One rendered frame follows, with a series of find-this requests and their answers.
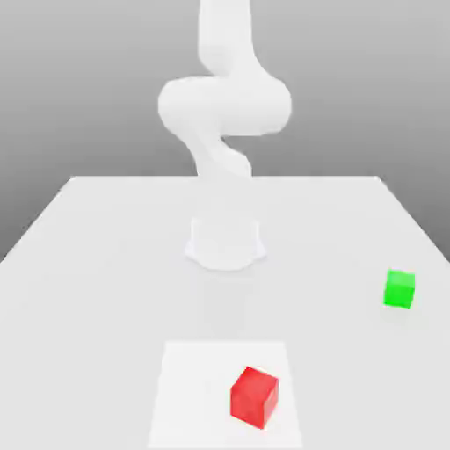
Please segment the small green cube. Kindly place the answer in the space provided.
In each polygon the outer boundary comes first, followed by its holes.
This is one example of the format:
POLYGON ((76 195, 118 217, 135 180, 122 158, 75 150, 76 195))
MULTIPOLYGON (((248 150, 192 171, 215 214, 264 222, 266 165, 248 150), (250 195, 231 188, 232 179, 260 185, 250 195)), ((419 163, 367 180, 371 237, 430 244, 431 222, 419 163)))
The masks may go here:
POLYGON ((383 304, 411 309, 415 293, 415 274, 389 269, 383 294, 383 304))

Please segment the small red cube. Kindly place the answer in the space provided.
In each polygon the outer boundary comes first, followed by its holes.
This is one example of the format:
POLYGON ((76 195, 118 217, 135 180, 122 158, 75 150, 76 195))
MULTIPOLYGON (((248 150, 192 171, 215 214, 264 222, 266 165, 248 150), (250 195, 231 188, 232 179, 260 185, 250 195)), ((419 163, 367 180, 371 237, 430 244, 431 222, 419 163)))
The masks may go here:
POLYGON ((279 379, 246 367, 230 390, 230 415, 264 429, 279 401, 279 379))

